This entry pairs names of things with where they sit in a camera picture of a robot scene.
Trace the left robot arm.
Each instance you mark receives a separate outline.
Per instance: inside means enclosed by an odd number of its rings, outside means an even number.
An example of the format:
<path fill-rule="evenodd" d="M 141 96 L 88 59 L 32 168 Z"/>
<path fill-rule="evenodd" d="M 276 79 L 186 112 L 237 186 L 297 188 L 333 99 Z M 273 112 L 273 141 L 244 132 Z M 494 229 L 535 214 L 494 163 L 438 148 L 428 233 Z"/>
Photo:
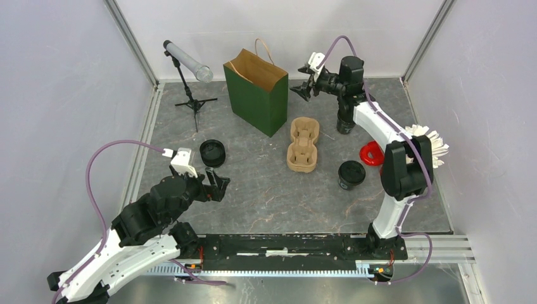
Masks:
<path fill-rule="evenodd" d="M 52 302 L 107 303 L 113 293 L 150 268 L 199 253 L 198 235 L 178 219 L 195 201 L 222 201 L 230 181 L 212 168 L 198 177 L 173 172 L 162 178 L 112 220 L 93 253 L 69 270 L 49 274 Z"/>

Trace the green paper bag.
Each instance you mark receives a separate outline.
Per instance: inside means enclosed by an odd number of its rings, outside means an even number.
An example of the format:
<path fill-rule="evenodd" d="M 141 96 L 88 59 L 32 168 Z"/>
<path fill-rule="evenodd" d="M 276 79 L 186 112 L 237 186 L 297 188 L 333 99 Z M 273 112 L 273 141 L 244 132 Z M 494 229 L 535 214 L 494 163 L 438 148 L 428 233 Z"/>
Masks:
<path fill-rule="evenodd" d="M 261 42 L 268 60 L 242 49 L 223 64 L 229 100 L 234 114 L 268 137 L 272 137 L 287 121 L 289 76 L 277 66 L 266 43 Z"/>

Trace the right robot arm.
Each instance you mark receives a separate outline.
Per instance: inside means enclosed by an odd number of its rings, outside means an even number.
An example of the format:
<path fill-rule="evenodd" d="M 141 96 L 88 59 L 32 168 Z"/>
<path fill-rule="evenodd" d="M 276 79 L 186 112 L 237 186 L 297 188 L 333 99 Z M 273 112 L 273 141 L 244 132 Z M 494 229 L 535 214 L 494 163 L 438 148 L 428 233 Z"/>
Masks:
<path fill-rule="evenodd" d="M 369 225 L 365 248 L 371 257 L 382 258 L 400 247 L 401 227 L 410 208 L 432 185 L 431 140 L 405 131 L 371 98 L 359 57 L 345 56 L 337 73 L 329 72 L 324 62 L 325 54 L 312 53 L 299 68 L 308 74 L 308 80 L 291 90 L 305 101 L 320 92 L 336 96 L 338 124 L 347 128 L 346 133 L 360 126 L 381 148 L 380 179 L 385 195 L 378 216 Z"/>

